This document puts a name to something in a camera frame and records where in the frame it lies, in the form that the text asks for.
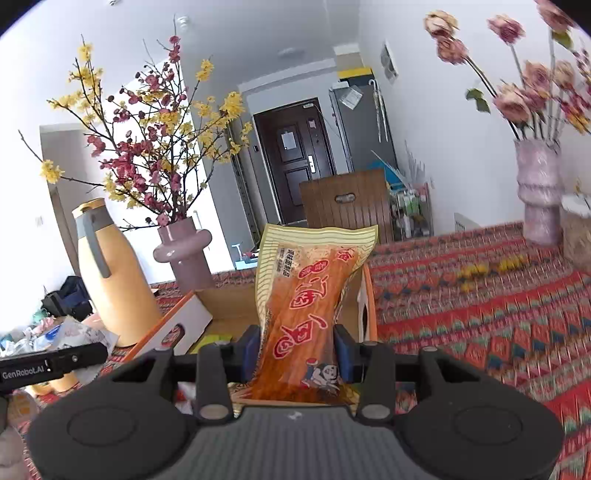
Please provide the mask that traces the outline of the orange yellow striped snack bag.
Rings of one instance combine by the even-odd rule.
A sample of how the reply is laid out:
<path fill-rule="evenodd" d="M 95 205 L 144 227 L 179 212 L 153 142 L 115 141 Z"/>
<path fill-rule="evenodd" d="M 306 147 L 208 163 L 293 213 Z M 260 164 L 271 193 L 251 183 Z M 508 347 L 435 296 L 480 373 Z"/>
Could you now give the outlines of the orange yellow striped snack bag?
<path fill-rule="evenodd" d="M 349 281 L 374 250 L 379 229 L 267 225 L 256 270 L 262 343 L 252 380 L 230 390 L 240 405 L 353 405 L 342 381 L 334 329 Z"/>

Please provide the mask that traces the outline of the pink yellow blossom branches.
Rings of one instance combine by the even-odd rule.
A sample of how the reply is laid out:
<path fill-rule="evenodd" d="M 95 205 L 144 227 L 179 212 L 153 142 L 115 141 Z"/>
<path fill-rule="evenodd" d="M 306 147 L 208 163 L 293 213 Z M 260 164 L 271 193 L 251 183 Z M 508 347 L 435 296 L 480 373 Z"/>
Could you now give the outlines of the pink yellow blossom branches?
<path fill-rule="evenodd" d="M 145 62 L 131 85 L 107 94 L 103 70 L 93 61 L 93 47 L 81 43 L 68 80 L 75 90 L 49 105 L 69 113 L 83 127 L 86 145 L 105 177 L 90 182 L 108 198 L 128 208 L 143 208 L 146 227 L 165 227 L 186 219 L 213 172 L 204 162 L 226 164 L 249 148 L 253 126 L 233 123 L 245 114 L 238 91 L 221 102 L 198 99 L 181 72 L 181 40 L 172 35 L 162 46 L 163 62 Z"/>

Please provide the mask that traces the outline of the dried pink roses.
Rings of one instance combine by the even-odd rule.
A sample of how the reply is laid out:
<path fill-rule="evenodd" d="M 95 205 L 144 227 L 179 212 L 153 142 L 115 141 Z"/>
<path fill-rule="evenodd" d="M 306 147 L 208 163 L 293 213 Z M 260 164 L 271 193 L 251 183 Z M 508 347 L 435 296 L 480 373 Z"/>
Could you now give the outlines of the dried pink roses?
<path fill-rule="evenodd" d="M 572 127 L 581 135 L 590 133 L 590 51 L 576 49 L 572 30 L 576 22 L 554 1 L 538 1 L 536 8 L 547 26 L 550 64 L 520 60 L 516 44 L 525 29 L 514 18 L 498 14 L 487 26 L 509 48 L 518 80 L 494 85 L 471 57 L 458 37 L 458 20 L 450 13 L 435 10 L 424 18 L 424 29 L 436 43 L 439 59 L 451 65 L 467 65 L 481 81 L 465 98 L 481 113 L 495 108 L 517 141 L 540 139 L 550 147 L 560 144 L 564 129 Z"/>

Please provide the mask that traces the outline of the clear container with snacks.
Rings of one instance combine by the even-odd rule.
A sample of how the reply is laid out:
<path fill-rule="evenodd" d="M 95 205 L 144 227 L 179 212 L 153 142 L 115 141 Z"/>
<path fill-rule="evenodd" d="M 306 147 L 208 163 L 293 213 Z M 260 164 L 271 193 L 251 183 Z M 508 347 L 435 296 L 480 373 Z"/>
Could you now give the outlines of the clear container with snacks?
<path fill-rule="evenodd" d="M 590 197 L 566 194 L 561 201 L 563 251 L 566 259 L 580 271 L 591 272 L 591 210 Z"/>

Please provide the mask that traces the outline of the yellow ceramic mug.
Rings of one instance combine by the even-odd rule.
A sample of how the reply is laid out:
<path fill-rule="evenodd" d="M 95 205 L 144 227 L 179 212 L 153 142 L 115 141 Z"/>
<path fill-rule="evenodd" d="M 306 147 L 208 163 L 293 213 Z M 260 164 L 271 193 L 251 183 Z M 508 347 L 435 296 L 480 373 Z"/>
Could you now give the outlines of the yellow ceramic mug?
<path fill-rule="evenodd" d="M 74 372 L 67 373 L 63 377 L 40 384 L 35 384 L 26 388 L 33 396 L 45 396 L 52 393 L 63 393 L 73 389 L 78 384 L 78 379 Z"/>

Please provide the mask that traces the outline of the yellow box on fridge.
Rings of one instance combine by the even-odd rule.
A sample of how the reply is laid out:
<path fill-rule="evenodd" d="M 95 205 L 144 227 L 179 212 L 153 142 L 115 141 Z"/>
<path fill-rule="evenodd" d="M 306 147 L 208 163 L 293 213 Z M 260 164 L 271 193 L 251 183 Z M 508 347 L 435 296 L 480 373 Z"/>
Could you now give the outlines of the yellow box on fridge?
<path fill-rule="evenodd" d="M 369 67 L 358 67 L 348 70 L 341 70 L 338 72 L 339 80 L 341 81 L 348 80 L 349 78 L 359 78 L 373 75 L 373 70 Z"/>

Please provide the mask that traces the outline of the dark brown door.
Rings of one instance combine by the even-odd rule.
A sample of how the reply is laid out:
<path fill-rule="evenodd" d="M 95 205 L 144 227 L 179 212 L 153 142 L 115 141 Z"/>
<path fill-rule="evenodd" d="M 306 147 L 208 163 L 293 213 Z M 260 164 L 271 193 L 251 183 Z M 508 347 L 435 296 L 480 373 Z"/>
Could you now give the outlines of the dark brown door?
<path fill-rule="evenodd" d="M 335 175 L 325 120 L 318 99 L 291 103 L 253 116 L 270 170 L 280 222 L 304 221 L 303 182 Z"/>

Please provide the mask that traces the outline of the green snack bar packet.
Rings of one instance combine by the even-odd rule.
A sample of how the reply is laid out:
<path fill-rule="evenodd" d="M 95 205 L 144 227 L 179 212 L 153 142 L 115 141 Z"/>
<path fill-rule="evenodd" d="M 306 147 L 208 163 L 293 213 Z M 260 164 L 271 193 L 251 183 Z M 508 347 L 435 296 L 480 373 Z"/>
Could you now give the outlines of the green snack bar packet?
<path fill-rule="evenodd" d="M 207 334 L 202 336 L 187 351 L 188 354 L 197 354 L 198 351 L 206 345 L 226 345 L 230 343 L 232 336 L 229 334 Z"/>

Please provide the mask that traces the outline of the pink textured tall vase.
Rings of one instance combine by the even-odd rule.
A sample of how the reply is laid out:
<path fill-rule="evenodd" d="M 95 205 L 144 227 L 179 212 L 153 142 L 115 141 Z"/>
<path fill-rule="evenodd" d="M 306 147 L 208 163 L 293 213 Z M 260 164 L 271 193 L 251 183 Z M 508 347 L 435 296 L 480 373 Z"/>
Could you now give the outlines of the pink textured tall vase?
<path fill-rule="evenodd" d="M 530 139 L 515 142 L 518 198 L 524 203 L 523 236 L 544 246 L 561 238 L 560 205 L 564 193 L 558 144 Z"/>

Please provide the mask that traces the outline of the patterned red tablecloth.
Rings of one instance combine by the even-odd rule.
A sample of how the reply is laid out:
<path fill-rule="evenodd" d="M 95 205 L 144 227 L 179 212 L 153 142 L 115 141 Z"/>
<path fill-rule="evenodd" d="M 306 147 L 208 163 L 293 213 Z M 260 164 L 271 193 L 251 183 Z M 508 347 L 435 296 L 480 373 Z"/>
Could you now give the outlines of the patterned red tablecloth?
<path fill-rule="evenodd" d="M 467 264 L 513 255 L 530 265 L 469 292 L 456 283 Z M 2 477 L 589 477 L 589 274 L 516 224 L 377 242 L 365 265 L 378 338 L 349 333 L 363 358 L 363 381 L 344 382 L 355 404 L 235 403 L 228 359 L 242 335 L 177 354 L 177 325 L 46 407 L 4 398 Z"/>

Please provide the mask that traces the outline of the brown wooden chair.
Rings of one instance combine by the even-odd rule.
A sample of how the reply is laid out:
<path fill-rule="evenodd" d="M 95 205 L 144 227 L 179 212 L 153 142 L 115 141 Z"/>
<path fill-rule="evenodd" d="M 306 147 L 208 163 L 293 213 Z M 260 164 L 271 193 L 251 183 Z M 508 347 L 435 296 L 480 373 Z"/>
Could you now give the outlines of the brown wooden chair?
<path fill-rule="evenodd" d="M 394 241 L 390 194 L 383 170 L 305 181 L 301 200 L 308 227 L 379 228 L 379 244 Z"/>

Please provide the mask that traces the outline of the yellow thermos jug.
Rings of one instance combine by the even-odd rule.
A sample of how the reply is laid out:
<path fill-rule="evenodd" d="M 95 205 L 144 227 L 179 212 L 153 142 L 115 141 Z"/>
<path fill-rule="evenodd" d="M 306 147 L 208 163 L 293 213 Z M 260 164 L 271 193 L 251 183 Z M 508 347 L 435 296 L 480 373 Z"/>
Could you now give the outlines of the yellow thermos jug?
<path fill-rule="evenodd" d="M 102 198 L 72 211 L 81 278 L 117 345 L 138 343 L 162 313 L 129 241 L 114 224 Z"/>

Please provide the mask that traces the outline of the grey refrigerator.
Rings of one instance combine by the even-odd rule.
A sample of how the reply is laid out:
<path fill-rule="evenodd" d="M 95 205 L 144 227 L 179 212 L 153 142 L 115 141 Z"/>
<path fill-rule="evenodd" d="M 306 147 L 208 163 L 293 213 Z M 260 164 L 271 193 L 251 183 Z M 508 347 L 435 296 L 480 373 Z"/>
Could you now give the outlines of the grey refrigerator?
<path fill-rule="evenodd" d="M 376 80 L 339 84 L 329 97 L 349 172 L 370 169 L 378 161 L 396 168 L 396 150 Z"/>

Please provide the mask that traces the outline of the dark bag on floor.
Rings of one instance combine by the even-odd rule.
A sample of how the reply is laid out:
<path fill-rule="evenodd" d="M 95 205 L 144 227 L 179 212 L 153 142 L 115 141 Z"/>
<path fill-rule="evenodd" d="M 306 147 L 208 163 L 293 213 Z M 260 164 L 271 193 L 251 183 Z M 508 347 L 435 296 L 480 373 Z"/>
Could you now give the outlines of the dark bag on floor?
<path fill-rule="evenodd" d="M 42 308 L 53 317 L 71 316 L 78 321 L 93 313 L 88 291 L 78 276 L 68 276 L 58 290 L 48 293 Z"/>

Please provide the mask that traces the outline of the red cardboard pumpkin box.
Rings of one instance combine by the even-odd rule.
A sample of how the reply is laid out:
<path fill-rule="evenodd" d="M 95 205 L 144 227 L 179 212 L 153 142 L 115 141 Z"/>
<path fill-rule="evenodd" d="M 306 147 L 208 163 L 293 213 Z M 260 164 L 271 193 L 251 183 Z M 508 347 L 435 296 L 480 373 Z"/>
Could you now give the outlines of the red cardboard pumpkin box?
<path fill-rule="evenodd" d="M 165 334 L 177 325 L 183 333 L 174 347 L 177 354 L 186 353 L 204 335 L 228 334 L 236 339 L 247 327 L 259 323 L 254 298 L 256 289 L 252 284 L 191 292 L 182 297 L 125 354 L 122 361 L 127 363 L 151 349 L 159 348 Z M 338 321 L 360 342 L 377 340 L 375 295 L 367 265 L 353 274 L 349 281 Z"/>

